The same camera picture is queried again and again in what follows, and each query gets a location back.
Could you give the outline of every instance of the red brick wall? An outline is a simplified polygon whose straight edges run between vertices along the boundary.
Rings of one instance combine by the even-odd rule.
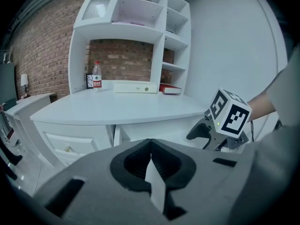
[[[92,40],[87,46],[86,73],[91,73],[99,60],[103,80],[150,81],[153,44],[121,40]],[[173,63],[174,54],[165,51],[164,61]],[[162,82],[171,83],[170,71],[164,71]]]
[[[21,74],[28,74],[30,94],[56,92],[58,98],[69,94],[68,52],[72,27],[84,0],[53,0],[33,14],[11,40],[12,61],[16,64],[18,97]],[[104,79],[149,81],[153,45],[127,40],[91,41],[86,71],[94,60],[103,62]],[[165,53],[165,61],[173,53]],[[172,74],[162,72],[162,82],[171,82]]]

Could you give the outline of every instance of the plastic bottle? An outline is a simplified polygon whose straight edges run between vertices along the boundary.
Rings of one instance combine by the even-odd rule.
[[[102,72],[100,61],[95,61],[93,68],[93,87],[96,92],[100,92],[102,90]]]

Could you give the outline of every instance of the white wall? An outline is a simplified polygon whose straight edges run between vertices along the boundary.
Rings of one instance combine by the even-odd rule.
[[[209,107],[222,87],[250,100],[286,66],[283,36],[266,0],[189,2],[192,44],[186,95]],[[264,133],[275,126],[274,116]],[[255,137],[266,119],[255,121]]]

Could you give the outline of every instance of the book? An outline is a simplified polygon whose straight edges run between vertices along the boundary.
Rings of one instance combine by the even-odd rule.
[[[181,88],[177,88],[169,84],[161,83],[159,86],[159,91],[162,92],[163,94],[180,94]]]

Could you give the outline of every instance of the bottle label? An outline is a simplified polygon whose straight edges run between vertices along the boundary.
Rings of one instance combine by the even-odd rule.
[[[93,75],[93,85],[94,88],[102,88],[101,75]]]

